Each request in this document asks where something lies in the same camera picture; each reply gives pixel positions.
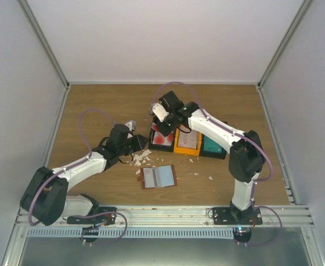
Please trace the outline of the brown leather card holder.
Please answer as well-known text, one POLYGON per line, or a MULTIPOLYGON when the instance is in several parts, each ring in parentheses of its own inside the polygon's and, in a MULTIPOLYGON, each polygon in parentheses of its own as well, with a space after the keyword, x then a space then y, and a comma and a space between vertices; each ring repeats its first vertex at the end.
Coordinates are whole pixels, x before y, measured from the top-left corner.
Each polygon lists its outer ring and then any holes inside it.
POLYGON ((177 186, 177 176, 173 165, 144 167, 139 171, 138 182, 143 190, 177 186))

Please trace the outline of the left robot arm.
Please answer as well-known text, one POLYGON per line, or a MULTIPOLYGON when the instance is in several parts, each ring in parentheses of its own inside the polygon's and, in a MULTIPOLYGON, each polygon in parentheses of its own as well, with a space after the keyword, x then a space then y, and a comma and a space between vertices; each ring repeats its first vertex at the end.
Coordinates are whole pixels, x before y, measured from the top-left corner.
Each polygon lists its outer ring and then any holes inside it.
POLYGON ((116 124, 109 136, 84 157, 54 169, 38 168, 20 200, 20 207, 28 212, 29 224, 49 226, 64 217, 95 223, 99 218, 98 201, 86 194, 69 196, 68 192, 87 178, 121 162, 122 156, 142 151, 148 138, 134 131, 133 121, 116 124))

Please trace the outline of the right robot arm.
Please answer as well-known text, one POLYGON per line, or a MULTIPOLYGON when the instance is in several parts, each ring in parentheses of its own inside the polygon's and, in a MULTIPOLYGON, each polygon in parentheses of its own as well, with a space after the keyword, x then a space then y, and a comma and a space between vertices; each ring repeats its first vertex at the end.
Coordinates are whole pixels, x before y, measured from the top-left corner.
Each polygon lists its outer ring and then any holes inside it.
POLYGON ((227 125, 193 101, 184 104, 173 91, 152 103, 149 114, 157 118, 162 135, 183 125, 210 138, 229 154, 228 169, 235 180, 230 218, 236 224, 245 223, 253 212, 254 186, 265 163, 258 134, 227 125))

